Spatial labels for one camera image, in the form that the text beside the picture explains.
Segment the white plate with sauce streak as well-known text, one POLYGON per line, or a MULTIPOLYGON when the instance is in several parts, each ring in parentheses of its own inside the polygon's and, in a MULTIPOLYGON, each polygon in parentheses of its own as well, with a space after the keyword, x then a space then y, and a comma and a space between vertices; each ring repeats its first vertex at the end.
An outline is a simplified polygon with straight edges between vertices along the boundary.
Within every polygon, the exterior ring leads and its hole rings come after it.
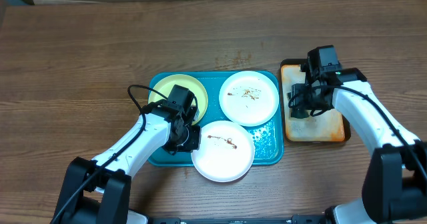
POLYGON ((246 129, 231 121, 214 121, 201 128, 199 149, 191 153, 191 160, 205 178, 227 183, 243 177, 254 156, 254 140, 246 129))

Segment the yellow plate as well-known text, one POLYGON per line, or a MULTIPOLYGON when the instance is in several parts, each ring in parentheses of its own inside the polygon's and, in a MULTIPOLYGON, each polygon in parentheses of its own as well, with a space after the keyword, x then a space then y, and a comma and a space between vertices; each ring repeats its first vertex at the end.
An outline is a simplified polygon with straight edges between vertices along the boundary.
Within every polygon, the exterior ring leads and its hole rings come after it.
POLYGON ((156 75, 149 84, 152 89, 160 92, 166 97, 171 93, 174 85, 185 87, 195 95, 197 99, 198 116, 192 124, 195 125, 199 123, 207 111, 208 95, 206 88, 195 77, 185 74, 156 75))

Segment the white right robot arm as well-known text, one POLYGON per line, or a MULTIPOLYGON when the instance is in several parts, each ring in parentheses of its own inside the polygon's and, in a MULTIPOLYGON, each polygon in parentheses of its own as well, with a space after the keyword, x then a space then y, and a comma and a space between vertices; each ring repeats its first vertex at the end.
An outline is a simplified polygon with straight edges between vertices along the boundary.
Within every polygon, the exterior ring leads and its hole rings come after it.
POLYGON ((326 223, 393 223, 426 216, 426 143, 404 128, 357 69, 317 74, 293 84, 288 107, 295 118, 335 109, 370 152, 361 198, 331 207, 326 223))

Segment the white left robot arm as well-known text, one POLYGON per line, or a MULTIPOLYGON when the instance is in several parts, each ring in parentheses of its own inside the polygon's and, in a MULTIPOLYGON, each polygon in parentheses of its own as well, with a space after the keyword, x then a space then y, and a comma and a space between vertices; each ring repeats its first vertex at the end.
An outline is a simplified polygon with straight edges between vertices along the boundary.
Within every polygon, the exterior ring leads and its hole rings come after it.
POLYGON ((192 152, 199 148, 200 137, 198 125, 173 125, 159 115, 141 114, 108 150, 69 164, 52 223, 148 223, 146 215, 129 208, 135 174, 157 149, 192 152))

